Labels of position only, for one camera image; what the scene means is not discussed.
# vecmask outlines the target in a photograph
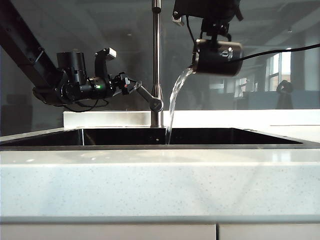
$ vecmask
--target glass wall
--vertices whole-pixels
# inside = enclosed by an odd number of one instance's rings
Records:
[[[151,91],[151,0],[12,2],[54,64],[56,53],[77,49],[84,52],[88,75],[94,76],[94,53],[112,47],[118,55],[108,63],[109,72],[127,72]],[[172,23],[173,6],[174,0],[162,0],[161,81],[166,110],[174,82],[191,64],[193,49],[187,28]],[[243,44],[245,55],[320,43],[319,0],[243,0],[240,8],[244,20],[234,19],[229,32],[233,41]],[[190,25],[198,36],[201,19],[190,18]],[[283,81],[292,88],[290,93],[284,93]],[[32,88],[2,50],[1,135],[62,126],[63,109],[44,105],[32,96]],[[289,94],[292,104],[281,105],[281,94]],[[109,106],[99,110],[148,110],[148,104],[137,93],[118,95],[109,101]],[[319,109],[320,50],[249,59],[236,77],[194,74],[176,105],[178,110]]]

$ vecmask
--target stainless steel faucet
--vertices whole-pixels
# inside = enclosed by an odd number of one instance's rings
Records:
[[[153,88],[152,95],[163,100],[161,88],[161,0],[152,0],[153,12]],[[164,111],[151,111],[151,127],[164,127]]]

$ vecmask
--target speckled countertop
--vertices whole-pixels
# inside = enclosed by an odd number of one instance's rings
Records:
[[[300,128],[269,127],[319,140],[319,126]],[[320,223],[320,149],[3,151],[0,160],[2,222]]]

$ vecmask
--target window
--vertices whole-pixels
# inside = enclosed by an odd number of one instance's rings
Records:
[[[278,53],[266,62],[265,91],[276,91],[283,80],[291,82],[291,52]]]
[[[241,78],[235,81],[235,92],[234,92],[235,98],[242,98],[244,96],[244,92],[246,91],[246,86],[248,82],[249,81],[247,78]]]

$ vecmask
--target black cylindrical cup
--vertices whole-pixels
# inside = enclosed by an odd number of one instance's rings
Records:
[[[233,77],[242,67],[243,47],[237,42],[218,41],[218,47],[211,40],[197,39],[193,51],[193,73],[215,74]]]

